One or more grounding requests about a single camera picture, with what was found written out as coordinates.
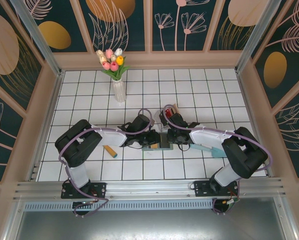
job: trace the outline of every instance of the flower bouquet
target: flower bouquet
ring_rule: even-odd
[[[99,57],[100,64],[105,69],[102,72],[113,79],[112,88],[115,92],[115,99],[119,103],[125,102],[126,87],[122,81],[122,75],[130,68],[130,66],[124,66],[125,57],[122,57],[123,50],[118,48],[115,52],[113,52],[111,49],[107,49],[105,54],[101,50],[98,50],[96,54]]]

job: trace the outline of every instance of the pink tulip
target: pink tulip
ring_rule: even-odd
[[[111,59],[111,56],[113,55],[114,53],[113,53],[113,51],[112,51],[112,49],[107,49],[106,51],[105,51],[105,55],[106,55],[106,58],[107,59]]]
[[[110,63],[110,69],[111,69],[113,72],[117,71],[117,70],[119,69],[119,65],[117,64],[117,62],[112,61],[112,62]]]
[[[105,69],[105,70],[109,70],[111,68],[111,64],[107,61],[104,61],[102,63],[102,66],[103,66],[103,69]]]

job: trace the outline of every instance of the white vase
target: white vase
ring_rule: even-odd
[[[112,88],[114,89],[115,99],[119,103],[124,103],[126,100],[126,87],[122,79],[116,81],[112,80]]]

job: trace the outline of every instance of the tulip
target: tulip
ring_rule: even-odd
[[[108,61],[104,61],[102,63],[103,69],[109,70],[111,68],[111,64]]]
[[[112,51],[112,49],[107,49],[106,51],[105,51],[105,56],[106,56],[106,58],[107,59],[111,59],[111,56],[113,55],[113,51]]]
[[[118,65],[115,61],[112,61],[112,62],[110,63],[110,69],[111,69],[113,72],[115,72],[115,71],[117,71],[117,70],[119,69],[119,65]]]
[[[102,52],[101,50],[97,50],[96,54],[98,57],[100,57],[100,56],[104,55],[104,52]]]
[[[121,56],[123,54],[123,50],[121,48],[116,49],[114,55],[116,57]]]
[[[115,62],[116,61],[116,56],[114,54],[112,56],[110,56],[110,61],[111,62]]]
[[[116,62],[118,65],[122,65],[124,63],[124,58],[122,56],[118,56],[116,58]]]
[[[100,57],[99,57],[99,62],[100,62],[100,64],[103,64],[104,62],[107,62],[108,60],[106,59],[106,57],[104,56],[104,55],[101,55]]]

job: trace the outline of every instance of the white tile floor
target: white tile floor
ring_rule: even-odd
[[[81,119],[93,125],[115,128],[131,122],[139,109],[153,114],[166,104],[177,104],[185,121],[207,127],[234,130],[252,126],[233,69],[151,69],[128,70],[125,103],[115,100],[110,77],[101,71],[67,71],[40,164],[37,181],[64,181],[64,166],[58,162],[54,142]],[[210,178],[228,163],[212,158],[210,152],[189,149],[146,151],[111,146],[112,158],[97,146],[86,161],[93,181],[163,180]],[[265,176],[258,172],[254,176]]]

